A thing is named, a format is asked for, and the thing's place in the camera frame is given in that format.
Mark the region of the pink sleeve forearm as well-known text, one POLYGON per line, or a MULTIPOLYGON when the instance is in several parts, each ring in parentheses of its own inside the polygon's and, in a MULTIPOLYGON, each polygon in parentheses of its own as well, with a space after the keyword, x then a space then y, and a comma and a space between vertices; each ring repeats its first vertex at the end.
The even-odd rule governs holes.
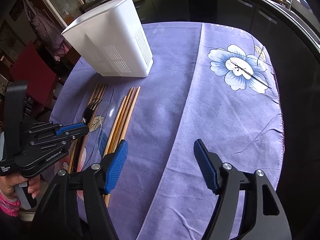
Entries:
POLYGON ((1 211, 10 217, 18 217, 21 204, 20 200, 18 198, 7 198, 2 192, 0 194, 0 198, 1 211))

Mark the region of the person's left hand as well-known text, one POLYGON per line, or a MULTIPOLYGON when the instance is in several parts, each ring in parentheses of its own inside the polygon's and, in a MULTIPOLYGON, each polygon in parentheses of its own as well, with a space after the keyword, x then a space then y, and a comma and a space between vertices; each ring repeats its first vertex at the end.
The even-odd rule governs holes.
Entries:
POLYGON ((13 200, 17 198, 14 186, 28 182, 28 193, 35 199, 40 193, 40 176, 27 179, 21 176, 19 173, 13 173, 8 176, 1 177, 1 193, 7 199, 13 200))

